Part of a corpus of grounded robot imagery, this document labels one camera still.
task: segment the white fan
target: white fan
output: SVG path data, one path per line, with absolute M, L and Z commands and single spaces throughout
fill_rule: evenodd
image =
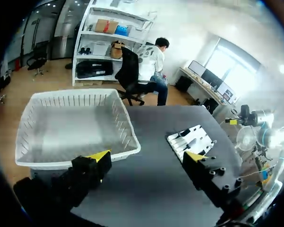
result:
M 237 144 L 235 149 L 240 148 L 243 151 L 248 151 L 254 147 L 257 138 L 251 127 L 245 126 L 241 128 L 237 134 Z

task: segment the office chair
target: office chair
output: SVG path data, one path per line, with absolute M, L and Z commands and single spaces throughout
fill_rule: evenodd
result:
M 44 70 L 40 70 L 40 68 L 44 66 L 47 61 L 46 47 L 47 45 L 43 45 L 38 48 L 35 48 L 34 55 L 27 60 L 27 70 L 37 70 L 37 72 L 35 73 L 35 77 L 38 74 L 43 75 Z
M 142 90 L 138 86 L 138 82 L 154 82 L 154 81 L 140 81 L 139 78 L 139 62 L 138 55 L 131 50 L 121 47 L 122 49 L 122 67 L 115 75 L 115 78 L 119 81 L 120 85 L 125 89 L 124 91 L 117 90 L 120 98 L 127 99 L 129 105 L 132 104 L 132 100 L 140 102 L 139 105 L 144 105 L 144 101 L 138 98 L 141 94 L 147 94 L 149 92 Z

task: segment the laundry basket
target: laundry basket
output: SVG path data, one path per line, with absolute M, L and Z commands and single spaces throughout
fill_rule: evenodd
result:
M 141 146 L 115 89 L 34 94 L 19 123 L 15 161 L 32 169 L 67 169 L 77 156 L 111 150 L 112 161 Z

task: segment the man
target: man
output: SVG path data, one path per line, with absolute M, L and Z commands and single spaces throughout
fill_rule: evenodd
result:
M 165 105 L 168 88 L 160 80 L 156 80 L 156 77 L 152 77 L 156 73 L 160 73 L 163 70 L 164 54 L 163 52 L 169 47 L 169 41 L 166 38 L 158 38 L 155 45 L 146 45 L 138 49 L 138 61 L 139 61 L 139 80 L 150 81 L 151 78 L 154 82 L 145 83 L 139 82 L 138 88 L 149 92 L 158 92 L 158 104 Z

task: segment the black table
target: black table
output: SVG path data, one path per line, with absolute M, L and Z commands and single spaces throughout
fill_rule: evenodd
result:
M 202 106 L 127 107 L 141 144 L 138 154 L 113 163 L 102 185 L 71 211 L 109 227 L 211 227 L 222 214 L 197 191 L 166 136 L 202 125 L 215 146 L 208 156 L 224 158 L 235 176 L 241 159 L 217 121 Z M 52 171 L 32 171 L 49 178 Z

